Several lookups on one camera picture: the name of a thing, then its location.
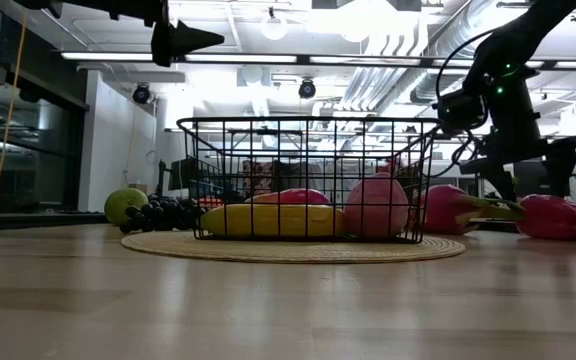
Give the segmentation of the black computer monitor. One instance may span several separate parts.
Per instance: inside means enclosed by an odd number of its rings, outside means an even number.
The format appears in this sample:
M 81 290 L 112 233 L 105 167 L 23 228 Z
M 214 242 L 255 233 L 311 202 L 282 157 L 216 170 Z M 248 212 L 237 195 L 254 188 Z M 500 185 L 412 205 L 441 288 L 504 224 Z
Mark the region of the black computer monitor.
M 532 194 L 550 194 L 546 168 L 541 161 L 522 161 L 513 164 L 515 192 L 520 198 Z
M 194 158 L 173 161 L 168 169 L 168 189 L 190 189 L 197 180 L 197 170 L 198 165 Z

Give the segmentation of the black grape bunch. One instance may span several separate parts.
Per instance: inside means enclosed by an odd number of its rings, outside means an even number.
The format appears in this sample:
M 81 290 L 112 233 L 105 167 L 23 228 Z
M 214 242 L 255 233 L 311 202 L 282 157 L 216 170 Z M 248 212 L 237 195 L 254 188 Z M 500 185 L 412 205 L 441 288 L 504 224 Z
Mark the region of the black grape bunch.
M 119 223 L 122 233 L 135 231 L 187 231 L 197 229 L 200 217 L 206 212 L 192 199 L 152 200 L 137 207 L 129 206 L 125 214 L 128 219 Z

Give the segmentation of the red orange mango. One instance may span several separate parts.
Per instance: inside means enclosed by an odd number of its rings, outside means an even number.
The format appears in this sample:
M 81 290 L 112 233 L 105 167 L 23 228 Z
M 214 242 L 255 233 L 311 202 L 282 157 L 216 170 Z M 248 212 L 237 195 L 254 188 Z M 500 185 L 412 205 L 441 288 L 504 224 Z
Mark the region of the red orange mango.
M 330 205 L 331 201 L 324 193 L 318 190 L 291 188 L 280 192 L 265 193 L 253 196 L 247 199 L 246 203 L 281 205 Z

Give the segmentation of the red bell pepper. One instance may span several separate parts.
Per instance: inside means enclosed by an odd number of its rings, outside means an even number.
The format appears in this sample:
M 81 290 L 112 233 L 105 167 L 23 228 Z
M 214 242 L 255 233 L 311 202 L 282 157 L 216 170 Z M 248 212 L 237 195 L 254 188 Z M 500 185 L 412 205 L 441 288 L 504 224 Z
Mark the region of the red bell pepper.
M 553 195 L 531 194 L 519 204 L 525 218 L 516 223 L 520 233 L 537 239 L 576 240 L 576 203 Z

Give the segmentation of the colourful patterned cloth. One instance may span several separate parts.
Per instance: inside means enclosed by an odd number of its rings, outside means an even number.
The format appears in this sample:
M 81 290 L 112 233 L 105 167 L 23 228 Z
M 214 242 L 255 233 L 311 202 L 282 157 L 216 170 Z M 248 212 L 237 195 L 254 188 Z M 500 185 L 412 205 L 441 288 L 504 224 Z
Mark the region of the colourful patterned cloth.
M 246 160 L 243 163 L 242 175 L 245 197 L 250 198 L 273 191 L 274 164 L 272 162 Z

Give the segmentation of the round woven straw placemat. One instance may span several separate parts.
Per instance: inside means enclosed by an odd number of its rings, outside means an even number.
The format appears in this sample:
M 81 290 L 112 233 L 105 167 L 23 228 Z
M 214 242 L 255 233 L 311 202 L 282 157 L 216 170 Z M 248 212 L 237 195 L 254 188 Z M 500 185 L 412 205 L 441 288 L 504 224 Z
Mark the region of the round woven straw placemat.
M 199 240 L 189 232 L 127 235 L 129 250 L 187 259 L 273 264 L 379 264 L 449 258 L 466 246 L 449 238 L 427 236 L 418 244 L 344 242 L 263 242 Z

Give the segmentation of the silver ventilation duct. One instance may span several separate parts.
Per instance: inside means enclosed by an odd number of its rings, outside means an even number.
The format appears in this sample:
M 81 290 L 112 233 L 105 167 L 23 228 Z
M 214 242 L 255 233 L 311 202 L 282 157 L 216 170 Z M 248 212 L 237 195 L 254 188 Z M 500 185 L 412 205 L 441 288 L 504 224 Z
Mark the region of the silver ventilation duct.
M 437 99 L 437 90 L 441 93 L 453 91 L 459 87 L 464 75 L 450 75 L 444 73 L 441 77 L 437 74 L 426 74 L 421 77 L 419 83 L 413 87 L 409 98 L 413 104 L 427 104 L 435 102 Z

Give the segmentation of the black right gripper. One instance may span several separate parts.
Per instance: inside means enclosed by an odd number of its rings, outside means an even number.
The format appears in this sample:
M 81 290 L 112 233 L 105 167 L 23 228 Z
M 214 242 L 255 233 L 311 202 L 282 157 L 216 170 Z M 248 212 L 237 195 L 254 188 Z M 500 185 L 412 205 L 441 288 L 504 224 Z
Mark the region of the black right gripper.
M 526 84 L 538 74 L 534 69 L 516 69 L 496 77 L 486 76 L 468 89 L 485 101 L 492 129 L 482 138 L 481 157 L 461 163 L 460 171 L 482 174 L 507 201 L 517 200 L 513 177 L 504 169 L 492 168 L 542 156 L 547 156 L 551 193 L 558 197 L 570 194 L 569 179 L 576 165 L 576 136 L 553 141 L 541 136 L 537 124 L 540 114 L 533 109 Z

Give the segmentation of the pink dragon fruit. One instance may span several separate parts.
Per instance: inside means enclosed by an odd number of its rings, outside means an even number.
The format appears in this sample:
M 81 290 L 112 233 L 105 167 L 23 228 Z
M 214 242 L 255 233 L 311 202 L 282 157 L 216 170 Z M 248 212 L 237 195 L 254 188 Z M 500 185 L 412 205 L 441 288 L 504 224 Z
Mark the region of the pink dragon fruit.
M 433 185 L 421 196 L 423 231 L 442 235 L 465 235 L 478 228 L 473 219 L 521 221 L 525 209 L 512 201 L 468 195 L 453 185 Z

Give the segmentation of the pink peach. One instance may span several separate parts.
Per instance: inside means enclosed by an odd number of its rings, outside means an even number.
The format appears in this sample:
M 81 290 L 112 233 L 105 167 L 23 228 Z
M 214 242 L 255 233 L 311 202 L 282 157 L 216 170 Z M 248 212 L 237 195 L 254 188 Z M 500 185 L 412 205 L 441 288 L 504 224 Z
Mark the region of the pink peach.
M 361 180 L 344 208 L 346 230 L 364 239 L 386 239 L 401 234 L 407 225 L 409 202 L 397 179 L 376 173 Z

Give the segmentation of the ceiling light strip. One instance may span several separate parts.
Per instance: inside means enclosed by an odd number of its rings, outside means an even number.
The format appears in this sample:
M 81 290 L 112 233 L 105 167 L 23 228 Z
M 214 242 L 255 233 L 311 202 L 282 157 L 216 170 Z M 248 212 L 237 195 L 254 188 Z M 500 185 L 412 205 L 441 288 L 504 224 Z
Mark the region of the ceiling light strip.
M 150 53 L 141 52 L 61 52 L 69 61 L 117 62 L 117 63 L 153 63 Z M 193 64 L 258 64 L 258 65 L 297 65 L 297 66 L 333 66 L 333 67 L 378 67 L 378 68 L 422 68 L 438 69 L 443 65 L 447 69 L 467 69 L 472 59 L 412 56 L 365 56 L 365 55 L 286 55 L 253 53 L 191 53 L 172 60 L 172 63 Z M 545 71 L 576 71 L 576 59 L 537 59 L 527 62 L 527 66 Z

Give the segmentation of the yellow banana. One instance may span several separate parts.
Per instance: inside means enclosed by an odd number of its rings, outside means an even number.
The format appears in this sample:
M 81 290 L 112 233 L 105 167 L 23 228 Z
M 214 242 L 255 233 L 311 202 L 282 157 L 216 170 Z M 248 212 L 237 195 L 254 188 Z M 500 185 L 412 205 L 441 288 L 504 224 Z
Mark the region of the yellow banana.
M 200 227 L 222 237 L 332 237 L 346 234 L 344 213 L 326 205 L 235 204 L 210 210 Z

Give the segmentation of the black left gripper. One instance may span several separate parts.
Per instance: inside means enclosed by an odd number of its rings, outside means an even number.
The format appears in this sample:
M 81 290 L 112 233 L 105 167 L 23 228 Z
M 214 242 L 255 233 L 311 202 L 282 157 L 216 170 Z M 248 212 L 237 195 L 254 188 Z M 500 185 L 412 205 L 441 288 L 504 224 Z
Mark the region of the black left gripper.
M 172 51 L 171 29 L 173 28 Z M 170 67 L 173 56 L 185 56 L 196 50 L 220 45 L 224 42 L 221 34 L 193 28 L 182 21 L 173 26 L 169 17 L 169 1 L 157 0 L 155 7 L 151 54 L 155 64 Z

